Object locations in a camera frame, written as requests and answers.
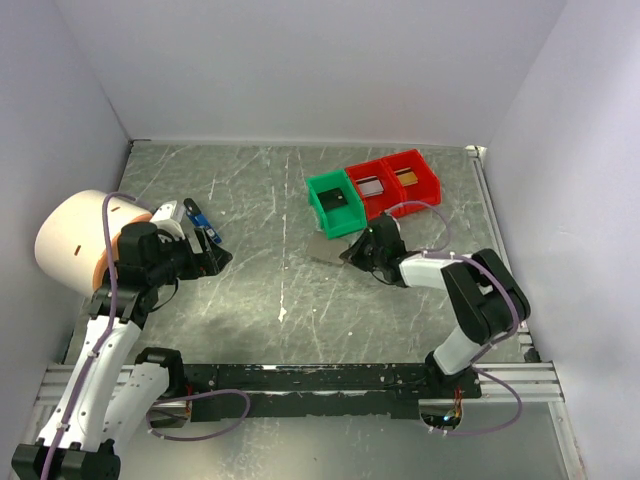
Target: metal table surface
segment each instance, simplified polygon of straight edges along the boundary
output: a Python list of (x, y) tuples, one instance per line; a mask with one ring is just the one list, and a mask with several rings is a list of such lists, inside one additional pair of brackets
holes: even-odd
[[(120, 190), (154, 205), (192, 197), (234, 260), (217, 277), (182, 282), (150, 316), (129, 362), (147, 346), (178, 349), (186, 363), (422, 361), (456, 324), (445, 292), (385, 286), (353, 267), (305, 255), (317, 228), (305, 179), (402, 150), (136, 143)], [(467, 152), (420, 151), (442, 184), (450, 248), (497, 248)], [(409, 249), (443, 240), (444, 225), (431, 212), (400, 224)], [(80, 352), (85, 326), (81, 316), (67, 363)], [(523, 361), (517, 339), (483, 361)]]
[[(153, 204), (193, 197), (235, 258), (219, 277), (183, 282), (176, 298), (149, 318), (129, 362), (151, 345), (179, 349), (187, 363), (422, 361), (455, 325), (444, 292), (384, 286), (355, 268), (305, 256), (316, 229), (305, 179), (393, 151), (137, 143), (121, 190)], [(465, 150), (421, 152), (442, 182), (451, 248), (498, 247), (478, 169)], [(443, 233), (429, 212), (400, 223), (408, 248), (433, 245)], [(83, 317), (68, 362), (77, 358), (85, 325)], [(511, 340), (484, 361), (523, 361)], [(513, 412), (513, 404), (469, 404), (464, 426), (497, 425)], [(172, 433), (202, 434), (224, 424)], [(526, 404), (507, 430), (461, 439), (379, 416), (249, 419), (197, 444), (163, 442), (141, 425), (120, 478), (566, 479), (561, 457), (549, 407), (539, 403)]]

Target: green bin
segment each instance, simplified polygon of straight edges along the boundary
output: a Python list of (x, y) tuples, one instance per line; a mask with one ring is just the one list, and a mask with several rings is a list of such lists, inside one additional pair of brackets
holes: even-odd
[[(320, 226), (327, 238), (336, 238), (363, 230), (367, 226), (364, 204), (344, 170), (318, 175), (307, 179), (309, 204), (318, 214)], [(330, 195), (333, 205), (328, 208), (327, 201), (321, 201)]]

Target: plastic bin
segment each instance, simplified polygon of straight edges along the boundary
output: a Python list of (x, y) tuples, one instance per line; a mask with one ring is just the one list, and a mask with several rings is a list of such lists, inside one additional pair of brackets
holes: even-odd
[[(393, 172), (409, 168), (417, 177), (417, 182), (413, 185), (403, 185), (404, 200), (422, 200), (429, 205), (439, 205), (442, 201), (440, 191), (440, 180), (431, 171), (429, 165), (424, 161), (418, 150), (396, 153), (379, 159), (386, 163)], [(408, 215), (418, 210), (422, 210), (422, 205), (410, 205), (403, 207), (402, 212), (395, 216)]]
[[(327, 234), (327, 238), (341, 237), (367, 226), (364, 205), (344, 170), (311, 177), (307, 179), (307, 186), (309, 187), (309, 204), (315, 209), (320, 226)], [(321, 202), (322, 194), (335, 189), (339, 189), (342, 194), (340, 196), (344, 198), (337, 200), (337, 197), (330, 196), (333, 200), (332, 204), (330, 208), (325, 208)]]
[[(367, 220), (371, 220), (383, 213), (387, 208), (404, 201), (405, 194), (402, 184), (393, 170), (382, 160), (353, 165), (345, 169), (351, 179), (367, 213)], [(359, 180), (375, 177), (382, 185), (382, 192), (367, 196), (358, 185)], [(402, 216), (403, 208), (395, 210), (394, 217)]]

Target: white cylinder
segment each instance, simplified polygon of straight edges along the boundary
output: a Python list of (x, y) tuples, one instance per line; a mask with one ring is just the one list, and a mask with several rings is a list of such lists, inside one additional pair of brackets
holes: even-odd
[[(40, 268), (60, 283), (91, 297), (107, 270), (102, 226), (102, 202), (97, 190), (76, 193), (56, 208), (36, 238), (35, 255)], [(109, 201), (109, 233), (114, 258), (122, 227), (147, 222), (151, 213), (120, 198)]]
[(433, 353), (438, 367), (445, 375), (455, 375), (467, 368), (484, 345), (469, 340), (459, 326), (453, 329), (451, 335)]

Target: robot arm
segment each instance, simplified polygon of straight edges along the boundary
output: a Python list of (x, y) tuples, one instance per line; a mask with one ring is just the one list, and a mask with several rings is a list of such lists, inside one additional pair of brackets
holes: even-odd
[[(129, 223), (121, 228), (117, 240), (118, 296), (113, 330), (96, 355), (93, 349), (107, 330), (112, 298), (109, 276), (105, 273), (92, 298), (80, 359), (60, 403), (38, 435), (36, 445), (19, 445), (14, 454), (12, 464), (21, 479), (40, 478), (44, 458), (60, 427), (65, 430), (49, 478), (117, 478), (114, 473), (120, 468), (118, 455), (153, 403), (161, 397), (187, 393), (180, 353), (148, 348), (136, 358), (125, 387), (113, 398), (118, 375), (158, 301), (159, 288), (178, 280), (217, 275), (232, 259), (202, 227), (195, 228), (202, 251), (194, 252), (180, 226), (183, 212), (177, 202), (169, 202), (150, 221)], [(87, 356), (94, 357), (88, 367)], [(78, 382), (82, 388), (64, 425), (63, 412)]]
[[(505, 288), (520, 321), (528, 318), (529, 302), (496, 252), (483, 249), (467, 257), (489, 270)], [(381, 271), (390, 285), (447, 291), (458, 325), (426, 359), (443, 380), (470, 367), (474, 358), (513, 324), (504, 298), (477, 269), (458, 260), (407, 252), (395, 220), (388, 215), (373, 219), (341, 258), (366, 272)]]

